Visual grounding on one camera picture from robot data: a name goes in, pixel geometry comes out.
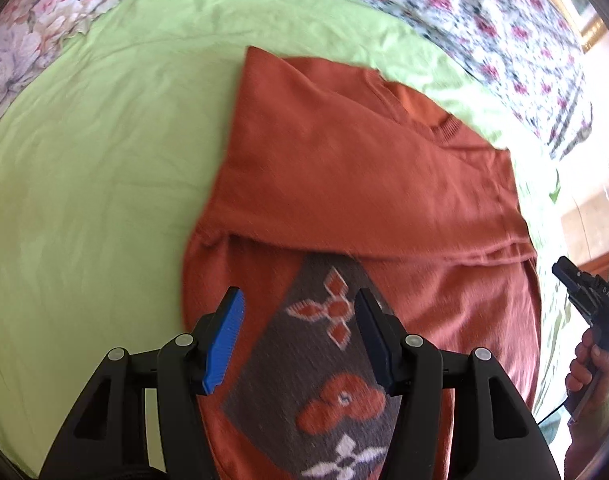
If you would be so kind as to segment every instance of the orange flower print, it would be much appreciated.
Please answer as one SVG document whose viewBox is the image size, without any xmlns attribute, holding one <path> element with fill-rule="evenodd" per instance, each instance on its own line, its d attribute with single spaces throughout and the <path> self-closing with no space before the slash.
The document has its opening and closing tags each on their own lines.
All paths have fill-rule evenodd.
<svg viewBox="0 0 609 480">
<path fill-rule="evenodd" d="M 338 374 L 329 379 L 296 419 L 304 433 L 317 435 L 335 428 L 343 418 L 364 422 L 384 411 L 386 398 L 380 390 L 352 374 Z"/>
</svg>

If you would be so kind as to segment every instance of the green bedsheet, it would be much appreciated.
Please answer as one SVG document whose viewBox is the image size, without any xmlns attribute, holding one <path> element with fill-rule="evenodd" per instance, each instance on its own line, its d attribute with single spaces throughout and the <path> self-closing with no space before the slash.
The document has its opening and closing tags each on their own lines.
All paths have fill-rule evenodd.
<svg viewBox="0 0 609 480">
<path fill-rule="evenodd" d="M 156 348 L 182 330 L 185 242 L 222 160 L 249 44 L 377 68 L 510 148 L 540 254 L 535 410 L 561 399 L 581 327 L 548 271 L 565 252 L 556 173 L 494 96 L 356 0 L 124 0 L 0 121 L 0 447 L 27 472 L 105 352 Z M 562 327 L 573 333 L 563 350 Z"/>
</svg>

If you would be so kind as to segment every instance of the white floral sheet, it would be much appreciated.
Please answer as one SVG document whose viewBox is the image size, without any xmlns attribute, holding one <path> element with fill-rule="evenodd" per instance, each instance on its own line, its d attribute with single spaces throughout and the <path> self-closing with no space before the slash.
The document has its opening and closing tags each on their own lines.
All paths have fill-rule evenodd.
<svg viewBox="0 0 609 480">
<path fill-rule="evenodd" d="M 362 0 L 432 41 L 545 145 L 553 159 L 591 133 L 582 49 L 549 0 Z"/>
<path fill-rule="evenodd" d="M 120 0 L 10 0 L 0 14 L 0 117 L 62 50 Z"/>
</svg>

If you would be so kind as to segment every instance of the cable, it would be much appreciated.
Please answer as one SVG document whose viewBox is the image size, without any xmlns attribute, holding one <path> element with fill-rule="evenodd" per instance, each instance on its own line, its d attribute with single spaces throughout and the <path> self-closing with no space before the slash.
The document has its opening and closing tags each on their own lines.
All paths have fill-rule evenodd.
<svg viewBox="0 0 609 480">
<path fill-rule="evenodd" d="M 564 399 L 557 408 L 555 408 L 552 412 L 550 412 L 547 416 L 545 416 L 540 422 L 538 422 L 538 426 L 541 426 L 542 423 L 545 422 L 551 415 L 555 414 L 562 406 L 564 406 L 565 402 L 567 402 L 566 399 Z"/>
</svg>

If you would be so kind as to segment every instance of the finger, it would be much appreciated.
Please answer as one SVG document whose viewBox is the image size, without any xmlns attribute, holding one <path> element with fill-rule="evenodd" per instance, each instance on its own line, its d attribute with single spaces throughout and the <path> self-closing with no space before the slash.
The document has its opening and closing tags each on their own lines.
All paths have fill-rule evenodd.
<svg viewBox="0 0 609 480">
<path fill-rule="evenodd" d="M 593 399 L 595 402 L 601 403 L 609 396 L 609 352 L 594 345 L 591 349 L 591 359 L 602 371 L 600 382 L 595 387 Z"/>
<path fill-rule="evenodd" d="M 571 370 L 571 375 L 573 375 L 582 384 L 588 384 L 591 382 L 591 379 L 593 379 L 593 375 L 591 375 L 591 372 L 589 372 L 587 370 L 587 367 L 585 367 L 577 359 L 573 359 L 571 361 L 571 366 L 569 367 L 569 369 Z"/>
<path fill-rule="evenodd" d="M 573 375 L 569 374 L 567 375 L 567 378 L 565 379 L 564 383 L 567 386 L 567 390 L 569 392 L 578 392 L 582 389 L 582 387 L 584 386 L 584 384 L 582 384 L 580 381 L 578 381 Z"/>
<path fill-rule="evenodd" d="M 587 348 L 591 348 L 595 344 L 595 341 L 593 340 L 593 329 L 588 328 L 582 334 L 582 344 Z"/>
<path fill-rule="evenodd" d="M 584 346 L 584 343 L 578 343 L 578 345 L 575 347 L 575 356 L 577 357 L 577 360 L 580 361 L 582 364 L 585 364 L 587 362 L 588 350 L 589 349 Z"/>
</svg>

